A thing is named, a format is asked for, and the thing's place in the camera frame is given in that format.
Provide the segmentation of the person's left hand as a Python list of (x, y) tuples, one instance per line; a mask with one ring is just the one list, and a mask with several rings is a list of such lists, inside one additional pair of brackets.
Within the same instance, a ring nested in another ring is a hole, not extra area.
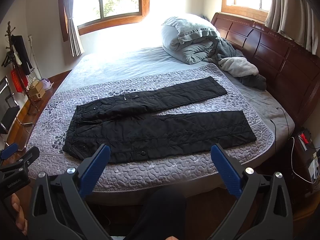
[(13, 209), (16, 211), (16, 218), (15, 218), (16, 226), (26, 236), (28, 231), (28, 221), (24, 216), (24, 211), (20, 204), (20, 199), (15, 193), (11, 195), (11, 204)]

